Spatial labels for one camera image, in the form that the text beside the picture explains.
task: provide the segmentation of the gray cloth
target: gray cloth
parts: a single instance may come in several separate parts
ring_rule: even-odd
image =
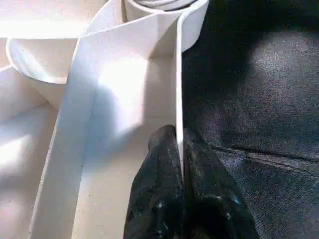
[[[221,153],[263,239],[319,238],[317,9],[211,1],[183,54],[184,125]]]

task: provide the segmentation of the white cardboard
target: white cardboard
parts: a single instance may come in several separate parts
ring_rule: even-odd
[[[55,119],[56,110],[44,103],[0,122],[0,238],[28,236]]]
[[[123,236],[150,134],[176,125],[182,152],[181,53],[199,35],[207,1],[198,2],[167,14],[127,0],[130,22],[79,38],[29,239]]]
[[[77,2],[76,6],[79,9],[76,9],[74,16],[72,17],[76,19],[77,17],[79,19],[86,19],[88,22],[81,22],[81,31],[76,28],[77,30],[71,35],[69,33],[63,35],[61,33],[61,27],[68,27],[68,31],[71,32],[74,29],[74,26],[68,25],[68,22],[73,22],[72,18],[68,18],[67,16],[70,14],[69,11],[75,8],[75,3],[63,1],[58,4],[59,6],[49,9],[49,12],[47,12],[46,15],[40,14],[41,8],[47,9],[51,6],[52,2],[43,2],[43,5],[36,4],[29,9],[28,12],[40,14],[34,17],[38,18],[39,22],[41,22],[40,20],[43,18],[53,21],[57,11],[61,10],[62,15],[64,14],[65,16],[61,16],[61,20],[59,21],[62,24],[66,24],[66,26],[59,26],[60,32],[56,32],[54,35],[43,31],[43,29],[37,29],[41,34],[25,33],[19,35],[18,39],[11,38],[7,41],[6,54],[10,64],[21,74],[25,74],[26,76],[35,79],[30,80],[29,83],[32,84],[56,109],[59,109],[62,100],[64,84],[67,80],[77,37],[79,35],[91,34],[111,28],[126,21],[122,1],[109,0],[99,11],[97,11],[99,9],[98,7],[101,6],[101,3],[103,2],[95,1],[88,6],[87,2]],[[12,5],[6,1],[3,4],[12,7]],[[22,21],[23,14],[26,14],[27,16],[27,13],[23,12],[15,19],[17,21]],[[36,23],[32,23],[32,26],[35,28],[37,27]]]
[[[76,38],[105,0],[1,0],[0,37]]]

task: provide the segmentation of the black fabric surface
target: black fabric surface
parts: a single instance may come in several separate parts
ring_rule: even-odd
[[[319,238],[319,5],[215,0],[183,53],[184,126],[221,153],[263,239]]]

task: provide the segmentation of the finger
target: finger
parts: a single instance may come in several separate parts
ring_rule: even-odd
[[[236,181],[201,136],[189,130],[184,132],[184,168],[192,223],[211,236],[259,238]]]
[[[183,183],[175,128],[150,136],[149,153],[133,180],[124,238],[172,238],[180,233]]]

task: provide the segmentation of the white surface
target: white surface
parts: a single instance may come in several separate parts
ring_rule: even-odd
[[[9,61],[22,74],[65,84],[77,39],[9,39]]]
[[[48,102],[59,109],[77,39],[9,39],[12,66]]]
[[[3,67],[9,65],[8,58],[5,53],[6,38],[0,38],[0,71]]]
[[[126,180],[119,187],[123,195],[128,195],[133,176],[145,157],[143,149],[150,133],[161,125],[175,124],[175,81],[170,79],[172,60],[148,60],[158,39],[165,35],[159,19],[157,15],[149,16],[80,39],[47,158],[30,238],[70,239],[73,223],[77,229],[84,223],[86,218],[81,214],[75,217],[84,161],[94,160],[95,155],[106,160],[108,153],[107,159],[111,160],[110,149],[124,147],[126,136],[141,130],[140,143],[136,145],[141,147],[128,145],[131,150],[126,152],[134,156],[134,150],[138,151],[132,159],[136,166],[124,176]],[[80,198],[85,194],[85,188],[81,188]],[[126,200],[119,201],[123,206],[121,212],[115,209],[108,218],[117,214],[123,217]],[[103,218],[104,212],[99,212],[100,217],[89,219],[97,222]],[[109,231],[113,235],[121,235],[123,222],[116,227],[113,224],[105,227],[113,228]],[[74,237],[78,235],[76,230],[73,233]]]
[[[127,0],[130,22],[79,39],[30,239],[123,236],[131,183],[150,134],[176,125],[182,151],[180,58],[200,32],[207,1],[198,2],[185,11],[154,13]],[[183,12],[194,25],[185,17],[187,28],[177,31]],[[176,41],[186,30],[190,34]]]
[[[0,37],[76,38],[105,0],[1,0]]]
[[[28,9],[19,8],[17,12],[14,1],[0,3],[0,6],[5,7],[0,9],[0,13],[15,14],[14,21],[6,26],[2,24],[7,23],[8,18],[5,20],[0,16],[0,31],[5,27],[13,31],[7,32],[4,29],[3,34],[11,37],[6,44],[6,54],[17,71],[34,79],[29,79],[29,84],[59,109],[77,42],[76,37],[124,23],[124,5],[120,0],[109,0],[107,3],[103,0],[27,2],[33,2],[34,5]],[[5,40],[0,39],[0,47],[4,42]]]
[[[0,123],[46,100],[13,67],[0,70]]]
[[[187,7],[189,4],[194,2],[194,0],[137,0],[136,2],[149,8],[172,11]]]
[[[56,110],[43,104],[0,123],[2,239],[27,238],[55,119]]]

